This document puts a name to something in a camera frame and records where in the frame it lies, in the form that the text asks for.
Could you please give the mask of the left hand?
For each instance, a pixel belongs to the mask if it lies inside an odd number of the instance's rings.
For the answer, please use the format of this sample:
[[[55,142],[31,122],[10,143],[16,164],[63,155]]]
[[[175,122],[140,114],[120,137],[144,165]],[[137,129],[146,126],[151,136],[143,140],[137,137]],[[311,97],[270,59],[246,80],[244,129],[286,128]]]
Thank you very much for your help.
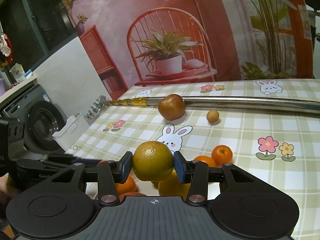
[[[11,176],[7,173],[1,177],[0,181],[0,203],[1,203],[1,219],[6,217],[6,209],[9,202],[21,191],[12,185]]]

